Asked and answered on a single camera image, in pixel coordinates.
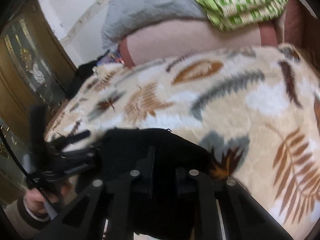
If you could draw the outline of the person's left hand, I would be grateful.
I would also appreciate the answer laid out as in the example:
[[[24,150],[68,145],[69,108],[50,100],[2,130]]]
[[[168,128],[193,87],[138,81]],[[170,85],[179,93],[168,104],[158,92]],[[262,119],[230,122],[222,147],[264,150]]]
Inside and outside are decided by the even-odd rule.
[[[73,186],[67,180],[63,182],[60,186],[60,194],[59,196],[54,195],[52,193],[47,193],[46,196],[50,200],[51,203],[57,203],[60,199],[65,199],[71,192]],[[36,217],[46,217],[48,212],[44,207],[46,203],[46,199],[37,189],[27,190],[23,197],[24,205],[27,209]]]

